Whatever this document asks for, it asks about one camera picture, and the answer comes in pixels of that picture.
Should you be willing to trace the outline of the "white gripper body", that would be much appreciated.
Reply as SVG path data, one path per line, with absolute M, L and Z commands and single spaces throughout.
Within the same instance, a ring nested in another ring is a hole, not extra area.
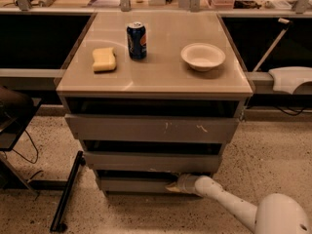
M 196 175 L 185 174 L 181 175 L 176 182 L 176 186 L 181 193 L 196 194 L 195 182 L 198 179 Z

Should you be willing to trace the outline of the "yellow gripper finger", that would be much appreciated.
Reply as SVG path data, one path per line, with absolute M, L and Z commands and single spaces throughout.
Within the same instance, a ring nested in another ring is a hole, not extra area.
M 176 186 L 175 183 L 168 184 L 165 186 L 165 188 L 170 192 L 174 192 L 174 193 L 180 192 L 180 189 Z

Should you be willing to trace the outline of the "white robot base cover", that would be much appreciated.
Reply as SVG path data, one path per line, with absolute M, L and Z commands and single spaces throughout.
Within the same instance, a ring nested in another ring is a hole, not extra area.
M 312 68 L 303 66 L 287 66 L 269 70 L 273 77 L 273 90 L 292 95 L 305 83 L 312 82 Z

